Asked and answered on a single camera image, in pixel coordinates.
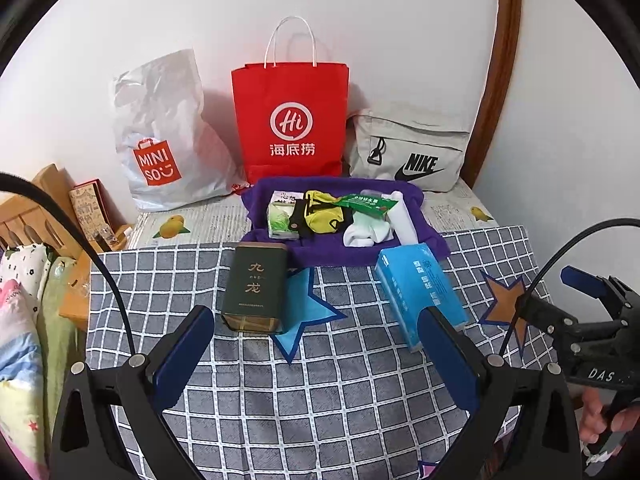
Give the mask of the brown patterned box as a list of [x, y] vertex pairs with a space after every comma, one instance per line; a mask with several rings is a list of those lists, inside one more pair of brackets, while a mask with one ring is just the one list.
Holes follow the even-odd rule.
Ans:
[[95, 240], [99, 235], [107, 243], [113, 243], [115, 235], [104, 204], [100, 181], [94, 179], [75, 185], [68, 195], [85, 237]]

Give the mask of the white Miniso plastic bag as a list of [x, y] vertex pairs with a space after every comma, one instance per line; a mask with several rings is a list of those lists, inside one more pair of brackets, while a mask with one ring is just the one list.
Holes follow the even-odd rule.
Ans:
[[115, 150], [137, 210], [159, 212], [247, 186], [224, 140], [203, 117], [194, 52], [161, 56], [114, 78]]

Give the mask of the yellow black pouch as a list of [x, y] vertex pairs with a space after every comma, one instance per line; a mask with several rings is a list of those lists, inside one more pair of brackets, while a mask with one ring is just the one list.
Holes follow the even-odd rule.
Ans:
[[296, 200], [288, 227], [300, 238], [313, 238], [315, 235], [344, 232], [353, 221], [352, 211], [340, 206], [336, 197], [309, 190]]

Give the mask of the white foam roll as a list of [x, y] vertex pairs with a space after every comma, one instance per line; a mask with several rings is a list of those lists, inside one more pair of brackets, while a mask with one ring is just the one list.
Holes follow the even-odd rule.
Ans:
[[418, 244], [418, 234], [416, 234], [416, 228], [411, 220], [404, 196], [400, 191], [394, 191], [390, 194], [390, 199], [395, 202], [395, 205], [390, 208], [387, 218], [398, 237], [399, 243], [401, 245]]

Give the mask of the green flat packet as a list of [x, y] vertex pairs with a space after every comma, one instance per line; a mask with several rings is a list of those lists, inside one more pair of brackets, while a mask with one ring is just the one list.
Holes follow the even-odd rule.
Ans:
[[383, 196], [348, 194], [338, 198], [335, 206], [349, 208], [372, 218], [382, 219], [395, 207], [396, 200]]

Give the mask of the grey checked blanket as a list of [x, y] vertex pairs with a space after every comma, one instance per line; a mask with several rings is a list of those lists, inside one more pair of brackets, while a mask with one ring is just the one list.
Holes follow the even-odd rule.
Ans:
[[[152, 349], [197, 304], [218, 308], [232, 252], [220, 243], [108, 254], [130, 327], [122, 327], [110, 285], [93, 273], [90, 366]], [[292, 359], [267, 336], [218, 324], [165, 422], [209, 479], [419, 478], [468, 414], [428, 357], [405, 345], [372, 269], [319, 268], [303, 282], [322, 315], [303, 330]]]

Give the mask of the beige Nike waist bag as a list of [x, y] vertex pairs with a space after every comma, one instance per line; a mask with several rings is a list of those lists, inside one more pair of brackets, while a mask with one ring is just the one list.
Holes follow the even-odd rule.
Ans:
[[404, 103], [356, 110], [346, 130], [352, 177], [409, 182], [426, 192], [454, 187], [471, 137], [460, 119]]

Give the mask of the colourful patterned bedding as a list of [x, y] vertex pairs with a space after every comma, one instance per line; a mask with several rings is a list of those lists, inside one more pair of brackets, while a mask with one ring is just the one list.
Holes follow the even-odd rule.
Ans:
[[1, 257], [1, 435], [32, 479], [49, 477], [37, 321], [53, 261], [53, 249], [43, 243]]

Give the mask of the dark green tea box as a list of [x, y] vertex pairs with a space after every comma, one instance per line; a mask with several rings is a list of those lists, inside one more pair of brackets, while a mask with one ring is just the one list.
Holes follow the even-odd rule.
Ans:
[[281, 330], [288, 248], [281, 243], [244, 242], [235, 247], [221, 317], [238, 333]]

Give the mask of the brown wooden door frame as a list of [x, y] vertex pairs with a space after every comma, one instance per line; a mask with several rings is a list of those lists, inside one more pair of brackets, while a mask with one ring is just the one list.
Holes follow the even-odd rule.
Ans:
[[494, 42], [485, 89], [461, 169], [462, 180], [472, 188], [488, 154], [510, 87], [518, 37], [522, 0], [497, 0]]

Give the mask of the blue tissue box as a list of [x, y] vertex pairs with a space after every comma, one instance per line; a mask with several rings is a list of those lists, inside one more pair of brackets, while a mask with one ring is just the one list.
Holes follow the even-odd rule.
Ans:
[[382, 249], [374, 270], [410, 352], [422, 349], [418, 319], [425, 308], [437, 308], [456, 330], [468, 324], [460, 299], [427, 244]]

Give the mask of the green tea tissue pack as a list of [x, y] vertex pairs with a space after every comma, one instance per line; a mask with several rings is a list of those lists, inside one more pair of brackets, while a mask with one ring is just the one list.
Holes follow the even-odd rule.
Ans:
[[304, 198], [303, 193], [274, 191], [267, 207], [268, 235], [274, 240], [297, 240], [298, 232], [290, 228], [290, 219], [294, 214], [298, 200]]

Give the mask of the red paper shopping bag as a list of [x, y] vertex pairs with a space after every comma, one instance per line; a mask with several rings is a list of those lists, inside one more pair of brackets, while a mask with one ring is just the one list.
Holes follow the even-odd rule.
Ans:
[[247, 181], [269, 177], [337, 177], [343, 172], [349, 67], [317, 60], [279, 62], [277, 32], [264, 59], [231, 72], [232, 96]]

